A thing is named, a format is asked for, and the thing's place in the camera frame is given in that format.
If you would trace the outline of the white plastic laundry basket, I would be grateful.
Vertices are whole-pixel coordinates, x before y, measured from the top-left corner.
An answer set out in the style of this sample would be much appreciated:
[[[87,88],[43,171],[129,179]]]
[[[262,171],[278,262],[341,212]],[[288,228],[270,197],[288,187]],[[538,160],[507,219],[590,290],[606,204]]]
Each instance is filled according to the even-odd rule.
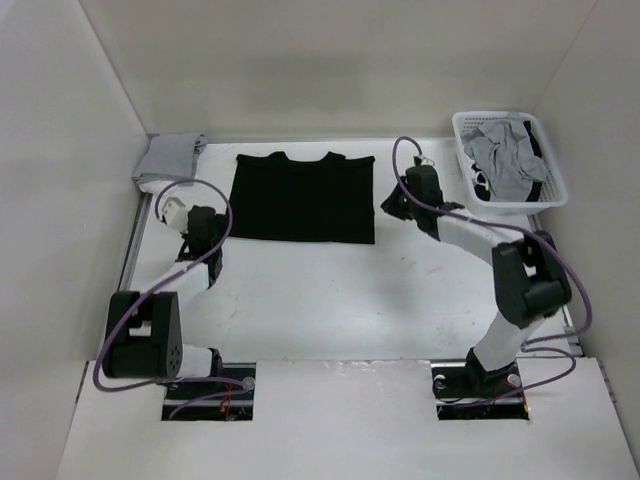
[[[534,115],[463,111],[453,115],[452,125],[472,212],[535,215],[566,204],[555,154]]]

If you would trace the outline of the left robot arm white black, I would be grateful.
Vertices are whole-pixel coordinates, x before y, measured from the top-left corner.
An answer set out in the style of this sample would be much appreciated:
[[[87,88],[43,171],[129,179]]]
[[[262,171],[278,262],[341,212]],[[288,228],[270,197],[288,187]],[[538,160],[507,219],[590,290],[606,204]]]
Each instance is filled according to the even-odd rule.
[[[212,207],[166,207],[162,222],[181,234],[183,243],[169,271],[150,293],[118,291],[110,299],[101,368],[108,378],[175,381],[206,399],[224,387],[219,351],[183,342],[181,310],[210,289],[223,268],[219,245],[229,217]]]

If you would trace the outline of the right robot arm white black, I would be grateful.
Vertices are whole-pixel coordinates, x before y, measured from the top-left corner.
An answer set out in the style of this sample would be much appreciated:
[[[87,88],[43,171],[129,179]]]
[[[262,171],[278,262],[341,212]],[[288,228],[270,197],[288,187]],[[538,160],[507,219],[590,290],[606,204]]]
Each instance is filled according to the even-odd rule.
[[[484,261],[492,269],[497,313],[484,336],[470,348],[461,367],[433,376],[434,395],[488,400],[514,395],[516,359],[540,325],[571,299],[563,267],[550,254],[550,237],[534,237],[504,224],[483,221],[462,205],[443,198],[434,167],[410,167],[397,179],[382,210],[413,221],[432,239]]]

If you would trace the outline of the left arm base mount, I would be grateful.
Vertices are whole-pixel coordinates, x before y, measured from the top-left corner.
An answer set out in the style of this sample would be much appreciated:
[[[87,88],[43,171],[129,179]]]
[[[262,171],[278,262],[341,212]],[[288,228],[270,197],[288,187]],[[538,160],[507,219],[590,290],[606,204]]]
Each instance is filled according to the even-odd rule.
[[[254,411],[255,363],[230,363],[223,377],[241,382],[172,384],[165,390],[161,420],[177,422],[251,421]]]

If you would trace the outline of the black tank top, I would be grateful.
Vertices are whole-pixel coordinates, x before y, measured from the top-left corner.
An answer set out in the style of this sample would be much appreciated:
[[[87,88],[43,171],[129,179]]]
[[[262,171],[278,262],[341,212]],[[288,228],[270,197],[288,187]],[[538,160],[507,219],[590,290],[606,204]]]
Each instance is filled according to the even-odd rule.
[[[239,154],[230,193],[235,238],[373,245],[373,156]]]

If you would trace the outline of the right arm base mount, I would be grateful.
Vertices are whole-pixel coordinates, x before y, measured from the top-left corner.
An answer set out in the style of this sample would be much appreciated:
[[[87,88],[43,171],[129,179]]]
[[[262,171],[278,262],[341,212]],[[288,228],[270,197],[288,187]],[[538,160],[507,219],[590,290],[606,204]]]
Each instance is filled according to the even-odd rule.
[[[482,386],[473,386],[463,363],[433,364],[432,392],[439,420],[528,420],[523,393],[506,394],[522,386],[513,363]]]

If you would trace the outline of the folded grey tank top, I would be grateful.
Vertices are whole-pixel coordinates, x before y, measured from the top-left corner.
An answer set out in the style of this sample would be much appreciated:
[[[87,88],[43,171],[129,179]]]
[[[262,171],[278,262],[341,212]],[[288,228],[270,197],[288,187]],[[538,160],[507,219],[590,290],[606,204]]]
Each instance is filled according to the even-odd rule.
[[[155,136],[136,166],[132,181],[141,186],[153,181],[193,179],[199,157],[207,146],[208,139],[202,133]]]

